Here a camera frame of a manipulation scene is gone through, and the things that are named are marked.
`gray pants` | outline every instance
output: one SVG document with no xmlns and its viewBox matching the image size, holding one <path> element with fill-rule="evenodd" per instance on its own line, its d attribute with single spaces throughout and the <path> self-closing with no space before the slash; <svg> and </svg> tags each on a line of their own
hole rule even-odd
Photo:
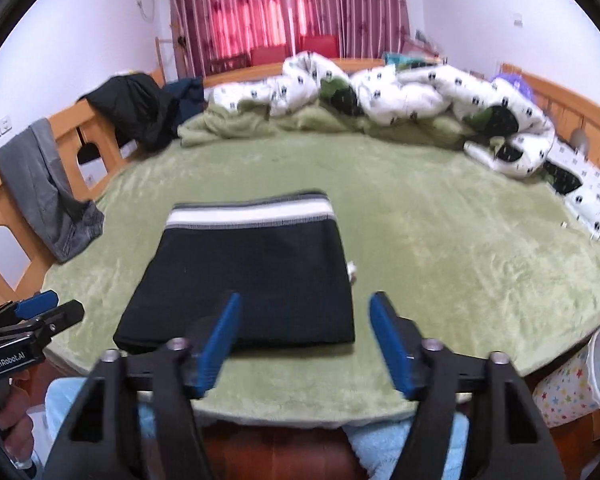
<svg viewBox="0 0 600 480">
<path fill-rule="evenodd" d="M 46 119 L 0 148 L 0 178 L 59 262 L 77 256 L 102 234 L 104 215 L 93 200 L 74 198 Z"/>
</svg>

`blue gripper pad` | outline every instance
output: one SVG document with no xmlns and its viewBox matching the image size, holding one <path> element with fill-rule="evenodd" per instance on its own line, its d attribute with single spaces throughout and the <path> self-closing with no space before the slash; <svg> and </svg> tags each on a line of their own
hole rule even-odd
<svg viewBox="0 0 600 480">
<path fill-rule="evenodd" d="M 412 399 L 416 387 L 411 380 L 413 357 L 407 353 L 398 332 L 398 316 L 384 294 L 376 292 L 369 301 L 369 319 L 376 334 L 394 388 L 405 398 Z"/>
<path fill-rule="evenodd" d="M 16 307 L 15 313 L 20 319 L 31 319 L 55 308 L 58 303 L 58 295 L 53 290 L 47 290 L 28 300 L 22 300 Z"/>
<path fill-rule="evenodd" d="M 242 300 L 239 294 L 229 297 L 218 322 L 198 355 L 198 376 L 194 389 L 202 398 L 216 386 L 222 363 L 229 355 L 242 321 Z"/>
</svg>

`curtain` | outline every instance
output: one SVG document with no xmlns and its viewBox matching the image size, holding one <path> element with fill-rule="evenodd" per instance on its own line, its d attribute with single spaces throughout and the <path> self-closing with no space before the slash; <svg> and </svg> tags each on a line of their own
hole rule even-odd
<svg viewBox="0 0 600 480">
<path fill-rule="evenodd" d="M 205 76 L 208 62 L 286 43 L 280 0 L 171 0 L 186 38 L 189 75 Z"/>
<path fill-rule="evenodd" d="M 286 0 L 295 36 L 334 34 L 341 57 L 401 52 L 409 36 L 405 0 Z"/>
</svg>

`screw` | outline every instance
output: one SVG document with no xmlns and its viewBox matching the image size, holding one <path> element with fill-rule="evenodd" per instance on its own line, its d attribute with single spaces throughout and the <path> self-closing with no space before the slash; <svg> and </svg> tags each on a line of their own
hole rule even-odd
<svg viewBox="0 0 600 480">
<path fill-rule="evenodd" d="M 174 337 L 167 342 L 169 350 L 184 350 L 187 346 L 189 346 L 189 340 L 185 337 Z"/>
<path fill-rule="evenodd" d="M 119 357 L 120 357 L 120 352 L 118 352 L 116 349 L 110 349 L 110 350 L 105 350 L 102 353 L 102 357 L 100 359 L 106 363 L 112 363 Z"/>
<path fill-rule="evenodd" d="M 509 356 L 504 352 L 493 352 L 491 353 L 491 360 L 497 365 L 505 365 L 508 364 L 510 359 Z"/>
<path fill-rule="evenodd" d="M 439 352 L 440 350 L 442 350 L 444 345 L 437 339 L 430 338 L 423 339 L 422 346 L 424 346 L 424 348 L 426 348 L 427 350 L 431 350 L 432 352 Z"/>
</svg>

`purple balloon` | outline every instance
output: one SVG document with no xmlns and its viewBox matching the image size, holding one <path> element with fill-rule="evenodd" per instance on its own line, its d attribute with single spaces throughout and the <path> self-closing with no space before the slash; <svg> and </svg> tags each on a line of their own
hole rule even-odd
<svg viewBox="0 0 600 480">
<path fill-rule="evenodd" d="M 494 79 L 504 79 L 504 81 L 511 83 L 513 88 L 520 92 L 524 97 L 529 99 L 533 104 L 536 104 L 536 96 L 534 95 L 534 91 L 520 74 L 501 73 L 492 77 L 490 82 L 493 82 Z"/>
</svg>

